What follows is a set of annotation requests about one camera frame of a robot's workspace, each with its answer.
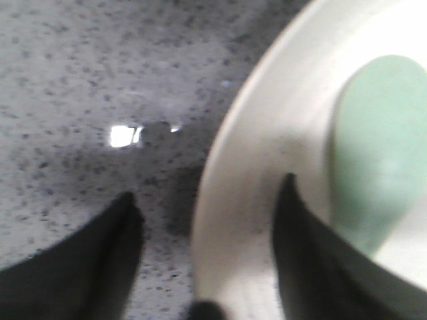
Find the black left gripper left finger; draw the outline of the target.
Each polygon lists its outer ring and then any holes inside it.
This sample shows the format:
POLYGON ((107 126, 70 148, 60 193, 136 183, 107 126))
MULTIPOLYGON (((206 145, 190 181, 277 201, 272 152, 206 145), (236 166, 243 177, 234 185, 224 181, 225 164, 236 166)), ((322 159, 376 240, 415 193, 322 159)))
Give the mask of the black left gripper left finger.
POLYGON ((122 319, 143 247, 132 193, 33 258, 1 271, 2 319, 122 319))

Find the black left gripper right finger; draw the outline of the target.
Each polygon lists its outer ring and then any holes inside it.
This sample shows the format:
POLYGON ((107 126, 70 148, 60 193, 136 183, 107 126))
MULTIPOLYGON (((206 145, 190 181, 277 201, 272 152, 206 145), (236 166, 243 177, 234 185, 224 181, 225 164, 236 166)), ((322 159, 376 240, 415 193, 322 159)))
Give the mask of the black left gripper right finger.
POLYGON ((272 247, 285 319, 425 319, 426 291, 355 250, 281 184, 272 247))

